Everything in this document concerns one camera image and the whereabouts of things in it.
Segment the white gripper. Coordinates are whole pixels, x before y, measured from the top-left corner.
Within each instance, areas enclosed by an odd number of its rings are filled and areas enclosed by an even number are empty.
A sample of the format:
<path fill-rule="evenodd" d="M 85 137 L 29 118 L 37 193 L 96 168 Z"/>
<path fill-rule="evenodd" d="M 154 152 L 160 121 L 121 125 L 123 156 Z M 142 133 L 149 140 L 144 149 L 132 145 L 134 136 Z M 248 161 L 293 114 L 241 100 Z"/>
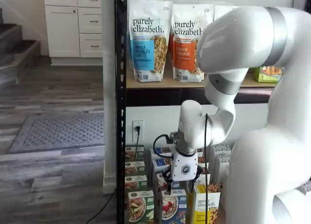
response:
<path fill-rule="evenodd" d="M 162 172 L 167 184 L 167 192 L 171 195 L 172 182 L 188 181 L 188 191 L 193 192 L 194 184 L 202 174 L 202 167 L 198 165 L 198 153 L 182 154 L 178 150 L 172 150 L 173 159 L 171 166 Z"/>

